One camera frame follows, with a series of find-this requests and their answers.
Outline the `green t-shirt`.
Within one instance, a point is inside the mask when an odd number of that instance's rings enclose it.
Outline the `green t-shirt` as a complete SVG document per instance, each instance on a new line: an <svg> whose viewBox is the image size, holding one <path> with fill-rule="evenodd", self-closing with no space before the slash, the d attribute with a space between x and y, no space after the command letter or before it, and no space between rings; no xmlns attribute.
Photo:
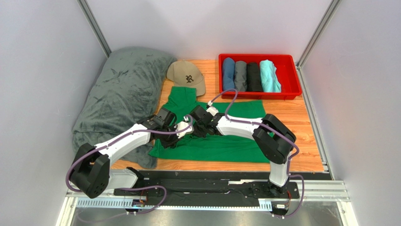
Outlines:
<svg viewBox="0 0 401 226"><path fill-rule="evenodd" d="M197 101L194 88L173 86L168 101L163 107L181 120L198 105L206 108L207 104ZM164 148L161 142L156 140L149 155L172 160L269 162L255 141L237 136L207 135L201 138L190 134L178 141L175 147L169 148Z"/></svg>

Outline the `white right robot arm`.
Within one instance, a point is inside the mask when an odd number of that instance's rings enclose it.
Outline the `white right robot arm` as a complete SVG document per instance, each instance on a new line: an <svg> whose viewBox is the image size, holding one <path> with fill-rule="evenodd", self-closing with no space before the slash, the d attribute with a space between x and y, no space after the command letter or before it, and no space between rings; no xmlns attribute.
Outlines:
<svg viewBox="0 0 401 226"><path fill-rule="evenodd" d="M289 159L295 148L296 136L276 116L239 118L220 113L213 107L196 106L190 115L195 121L193 134L205 137L236 136L254 140L261 153L270 161L269 182L284 188L289 182Z"/></svg>

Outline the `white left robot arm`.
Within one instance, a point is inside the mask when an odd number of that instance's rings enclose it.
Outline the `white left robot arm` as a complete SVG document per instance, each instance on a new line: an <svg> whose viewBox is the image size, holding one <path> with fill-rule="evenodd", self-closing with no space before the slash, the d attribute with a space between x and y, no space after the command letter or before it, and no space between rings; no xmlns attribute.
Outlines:
<svg viewBox="0 0 401 226"><path fill-rule="evenodd" d="M111 166L130 151L163 135L168 141L176 142L187 133L193 132L193 118L186 115L177 125L170 125L168 111L161 110L140 120L122 134L100 144L81 145L65 182L74 192L97 198L108 190L132 188L139 176L132 169L114 170Z"/></svg>

